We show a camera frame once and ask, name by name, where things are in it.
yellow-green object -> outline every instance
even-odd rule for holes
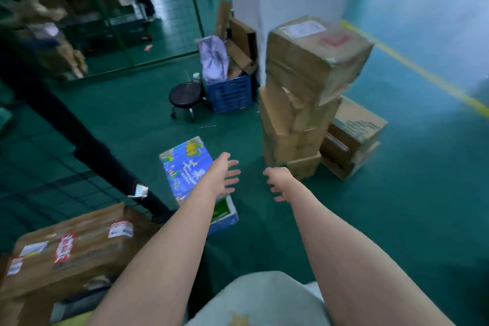
[[[78,316],[57,322],[53,326],[83,326],[85,323],[87,323],[92,313],[93,312],[79,314]]]

flattened cardboard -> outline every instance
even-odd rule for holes
[[[248,56],[252,61],[258,58],[256,46],[256,31],[245,23],[231,18],[229,20],[231,28],[231,40]]]
[[[347,167],[341,167],[334,161],[332,161],[327,156],[322,155],[321,161],[325,167],[327,167],[334,175],[336,175],[339,179],[344,181],[345,179],[351,177],[356,174],[363,165],[367,158],[380,146],[380,142],[374,142],[370,148],[366,151],[358,151],[355,154],[355,159],[351,162]]]
[[[132,237],[109,238],[111,225],[120,221],[132,224]],[[95,276],[119,275],[157,230],[149,218],[120,203],[28,233],[17,241],[14,259],[26,245],[48,243],[40,253],[24,256],[18,273],[3,277],[0,301],[23,300],[40,290],[54,302],[69,298]],[[74,234],[70,257],[55,264],[56,249],[67,234]]]
[[[317,33],[294,38],[289,26],[313,23]],[[324,104],[343,93],[360,74],[373,44],[341,25],[305,16],[274,29],[268,36],[266,73],[296,97]]]
[[[258,68],[257,64],[251,60],[233,41],[226,41],[227,55],[239,68],[248,75],[253,74]]]
[[[321,145],[321,153],[346,166],[358,151],[366,151],[378,139],[387,121],[344,97]]]
[[[229,22],[229,13],[231,13],[231,2],[221,0],[219,5],[219,11],[217,14],[216,31],[214,35],[226,40],[227,35],[227,23]]]
[[[260,88],[260,117],[264,144],[272,147],[273,159],[277,165],[314,156],[321,146],[333,116],[325,117],[317,128],[300,133],[290,133],[281,114],[267,95],[266,87]]]
[[[302,181],[313,176],[320,163],[321,153],[317,151],[312,157],[287,162],[287,168],[295,179]]]
[[[325,116],[332,119],[341,103],[340,97],[323,105],[307,103],[283,88],[272,76],[266,78],[266,88],[290,132],[314,129]]]

black round stool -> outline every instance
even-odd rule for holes
[[[172,119],[176,119],[175,107],[186,108],[190,112],[190,121],[194,122],[194,107],[201,100],[204,100],[204,88],[199,82],[182,83],[170,91],[168,96],[172,107]]]

red label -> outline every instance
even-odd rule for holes
[[[60,238],[60,242],[58,244],[58,247],[56,248],[56,259],[54,261],[55,264],[70,259],[74,241],[74,233],[69,233]]]
[[[350,37],[343,32],[336,32],[328,34],[324,38],[321,38],[320,42],[323,44],[331,45],[333,47],[339,47],[350,40]]]

black metal pole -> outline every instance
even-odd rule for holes
[[[134,195],[137,184],[143,184],[129,172],[97,140],[64,103],[42,81],[46,76],[32,51],[23,47],[15,36],[0,28],[0,78],[15,91],[35,112],[75,146],[74,156],[113,187],[127,195]],[[158,221],[165,221],[172,212],[153,194],[134,199],[148,209]]]

